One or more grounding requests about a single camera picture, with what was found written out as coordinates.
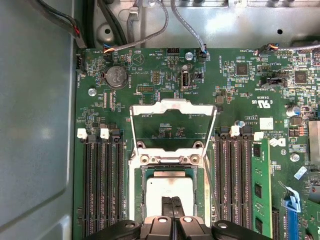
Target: white sticker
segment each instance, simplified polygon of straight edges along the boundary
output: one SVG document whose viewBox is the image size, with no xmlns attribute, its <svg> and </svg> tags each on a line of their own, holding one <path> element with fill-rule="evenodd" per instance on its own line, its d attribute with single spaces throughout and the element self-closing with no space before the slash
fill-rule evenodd
<svg viewBox="0 0 320 240">
<path fill-rule="evenodd" d="M 276 139 L 276 138 L 272 138 L 270 141 L 269 141 L 270 145 L 272 147 L 276 147 L 276 146 L 279 146 L 279 147 L 285 147 L 286 146 L 286 139 L 285 138 L 279 138 L 279 139 Z"/>
<path fill-rule="evenodd" d="M 304 166 L 302 166 L 302 167 L 300 167 L 300 169 L 295 173 L 294 177 L 299 180 L 306 172 L 307 172 L 307 169 L 306 169 Z"/>
<path fill-rule="evenodd" d="M 260 130 L 273 130 L 274 118 L 273 117 L 260 117 Z"/>
</svg>

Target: internal usb port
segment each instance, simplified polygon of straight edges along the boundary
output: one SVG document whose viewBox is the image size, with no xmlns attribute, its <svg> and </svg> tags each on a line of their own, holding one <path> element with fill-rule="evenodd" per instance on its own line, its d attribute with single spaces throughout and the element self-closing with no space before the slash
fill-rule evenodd
<svg viewBox="0 0 320 240">
<path fill-rule="evenodd" d="M 186 90 L 190 86 L 190 76 L 189 72 L 183 71 L 181 73 L 181 90 Z"/>
</svg>

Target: memory chip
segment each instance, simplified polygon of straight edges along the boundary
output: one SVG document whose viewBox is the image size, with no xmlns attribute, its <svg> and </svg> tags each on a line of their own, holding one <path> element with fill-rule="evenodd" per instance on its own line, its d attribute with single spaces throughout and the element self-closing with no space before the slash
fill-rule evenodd
<svg viewBox="0 0 320 240">
<path fill-rule="evenodd" d="M 261 153 L 260 153 L 260 145 L 254 145 L 253 146 L 253 156 L 260 158 L 261 157 Z"/>
<path fill-rule="evenodd" d="M 247 76 L 248 75 L 248 65 L 246 63 L 237 63 L 235 68 L 235 74 L 237 76 Z"/>
<path fill-rule="evenodd" d="M 263 229 L 263 222 L 259 218 L 255 218 L 255 229 L 258 231 L 258 233 L 262 234 Z"/>
<path fill-rule="evenodd" d="M 262 186 L 260 186 L 259 184 L 255 184 L 254 185 L 254 194 L 258 197 L 262 199 Z"/>
<path fill-rule="evenodd" d="M 307 71 L 295 71 L 294 80 L 296 84 L 306 84 L 307 83 Z"/>
</svg>

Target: motherboard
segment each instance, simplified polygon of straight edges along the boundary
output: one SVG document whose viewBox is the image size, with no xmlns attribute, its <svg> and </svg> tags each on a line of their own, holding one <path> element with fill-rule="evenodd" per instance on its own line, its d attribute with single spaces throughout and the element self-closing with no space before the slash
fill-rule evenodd
<svg viewBox="0 0 320 240">
<path fill-rule="evenodd" d="M 176 196 L 207 226 L 320 240 L 320 49 L 85 49 L 77 72 L 74 240 Z"/>
</svg>

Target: gray metal panel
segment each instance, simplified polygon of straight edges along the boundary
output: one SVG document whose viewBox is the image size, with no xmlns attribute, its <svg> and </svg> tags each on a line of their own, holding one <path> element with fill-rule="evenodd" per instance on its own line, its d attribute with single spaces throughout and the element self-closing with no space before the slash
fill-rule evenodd
<svg viewBox="0 0 320 240">
<path fill-rule="evenodd" d="M 71 37 L 24 0 L 1 1 L 0 29 L 0 239 L 69 239 Z"/>
<path fill-rule="evenodd" d="M 133 2 L 120 0 L 111 5 L 125 33 L 129 8 Z M 197 47 L 196 40 L 172 14 L 170 1 L 164 0 L 163 3 L 168 7 L 168 28 L 162 35 L 146 42 L 143 47 Z M 288 46 L 295 41 L 305 40 L 308 36 L 320 35 L 319 1 L 208 0 L 203 4 L 195 4 L 193 1 L 176 1 L 176 4 L 187 5 L 178 7 L 178 10 L 200 34 L 208 48 L 252 49 L 266 43 Z M 140 21 L 134 22 L 136 40 L 160 30 L 165 21 L 163 11 L 157 5 L 149 7 L 148 0 L 143 0 L 139 19 Z M 109 43 L 113 39 L 110 37 L 112 33 L 105 34 L 104 30 L 101 30 L 108 27 L 105 22 L 100 9 L 96 7 L 93 25 L 97 44 Z"/>
<path fill-rule="evenodd" d="M 310 163 L 320 165 L 320 121 L 309 122 Z"/>
</svg>

